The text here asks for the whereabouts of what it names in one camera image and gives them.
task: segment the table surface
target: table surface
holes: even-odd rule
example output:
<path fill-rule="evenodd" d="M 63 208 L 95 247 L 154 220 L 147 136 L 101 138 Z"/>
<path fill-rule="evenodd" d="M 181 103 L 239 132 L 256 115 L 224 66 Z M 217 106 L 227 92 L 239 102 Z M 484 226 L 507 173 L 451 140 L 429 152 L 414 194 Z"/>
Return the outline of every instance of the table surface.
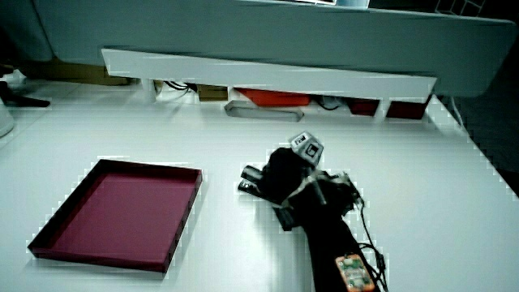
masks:
<path fill-rule="evenodd" d="M 237 191 L 242 168 L 261 167 L 288 138 L 324 144 L 320 167 L 345 170 L 367 202 L 392 291 L 515 290 L 519 203 L 488 159 L 433 100 L 421 121 L 351 116 L 311 106 L 298 123 L 231 118 L 224 103 L 138 84 L 104 87 L 12 79 L 48 109 L 10 108 L 0 139 L 2 291 L 311 291 L 305 234 L 283 232 L 269 204 Z M 174 262 L 157 273 L 36 260 L 27 249 L 100 158 L 202 169 Z M 358 212 L 348 222 L 365 239 Z"/>

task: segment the tray rim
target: tray rim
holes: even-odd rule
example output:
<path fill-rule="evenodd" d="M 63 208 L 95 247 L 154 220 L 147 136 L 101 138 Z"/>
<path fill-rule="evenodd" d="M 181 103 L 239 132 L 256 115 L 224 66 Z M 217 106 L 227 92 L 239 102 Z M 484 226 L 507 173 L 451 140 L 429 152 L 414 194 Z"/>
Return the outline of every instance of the tray rim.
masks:
<path fill-rule="evenodd" d="M 185 208 L 180 224 L 175 232 L 174 238 L 169 246 L 169 250 L 162 260 L 161 264 L 138 261 L 115 259 L 107 256 L 93 256 L 81 255 L 64 251 L 55 251 L 48 248 L 52 240 L 56 240 L 61 236 L 63 229 L 61 227 L 67 226 L 70 222 L 66 222 L 71 217 L 71 214 L 78 209 L 78 204 L 84 204 L 88 199 L 84 197 L 90 196 L 100 184 L 97 180 L 103 174 L 110 172 L 126 172 L 130 174 L 144 174 L 150 177 L 164 177 L 164 172 L 168 174 L 181 174 L 180 177 L 195 177 L 194 189 L 190 195 L 187 207 Z M 105 265 L 117 268 L 133 268 L 138 270 L 154 271 L 167 273 L 171 260 L 173 259 L 180 237 L 187 223 L 193 203 L 200 191 L 200 186 L 203 182 L 203 172 L 201 169 L 194 169 L 188 167 L 181 167 L 175 165 L 154 165 L 151 163 L 132 162 L 132 161 L 117 161 L 110 159 L 100 159 L 94 167 L 86 174 L 85 178 L 72 191 L 72 193 L 65 199 L 63 204 L 56 210 L 52 217 L 45 223 L 43 228 L 37 233 L 34 239 L 28 244 L 28 250 L 36 257 L 49 260 L 61 260 L 82 264 L 96 264 Z"/>

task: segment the black stand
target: black stand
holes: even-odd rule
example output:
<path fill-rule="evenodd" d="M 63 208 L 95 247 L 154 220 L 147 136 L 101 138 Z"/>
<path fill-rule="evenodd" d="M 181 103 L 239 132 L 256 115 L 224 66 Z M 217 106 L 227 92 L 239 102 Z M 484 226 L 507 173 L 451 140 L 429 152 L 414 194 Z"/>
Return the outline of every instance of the black stand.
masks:
<path fill-rule="evenodd" d="M 17 106 L 36 106 L 36 107 L 47 107 L 50 105 L 50 101 L 37 100 L 30 97 L 21 97 L 15 95 L 8 87 L 7 82 L 0 81 L 0 98 L 2 98 L 4 104 L 16 104 Z"/>

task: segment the circuit board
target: circuit board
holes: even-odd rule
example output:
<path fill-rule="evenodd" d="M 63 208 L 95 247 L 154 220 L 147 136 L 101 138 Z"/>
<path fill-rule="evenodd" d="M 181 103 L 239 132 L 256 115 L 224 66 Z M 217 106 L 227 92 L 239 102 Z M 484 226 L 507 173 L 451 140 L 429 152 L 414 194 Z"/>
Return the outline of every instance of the circuit board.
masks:
<path fill-rule="evenodd" d="M 335 263 L 348 292 L 371 292 L 375 289 L 375 284 L 360 256 L 340 256 L 335 259 Z"/>

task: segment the red object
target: red object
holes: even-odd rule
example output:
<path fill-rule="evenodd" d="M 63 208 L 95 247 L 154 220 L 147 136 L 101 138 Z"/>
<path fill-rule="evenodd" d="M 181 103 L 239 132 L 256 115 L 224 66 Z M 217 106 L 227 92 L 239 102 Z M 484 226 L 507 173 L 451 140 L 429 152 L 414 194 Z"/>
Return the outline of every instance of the red object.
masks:
<path fill-rule="evenodd" d="M 421 119 L 432 96 L 427 98 L 425 103 L 414 103 L 404 101 L 392 101 L 389 106 L 386 118 L 409 118 Z"/>
<path fill-rule="evenodd" d="M 34 256 L 167 272 L 200 170 L 100 160 L 29 244 Z"/>
<path fill-rule="evenodd" d="M 346 103 L 352 114 L 375 116 L 376 108 L 379 106 L 379 100 L 371 100 L 364 98 L 345 97 Z"/>
<path fill-rule="evenodd" d="M 305 106 L 310 96 L 305 93 L 274 92 L 267 90 L 236 88 L 258 106 Z"/>

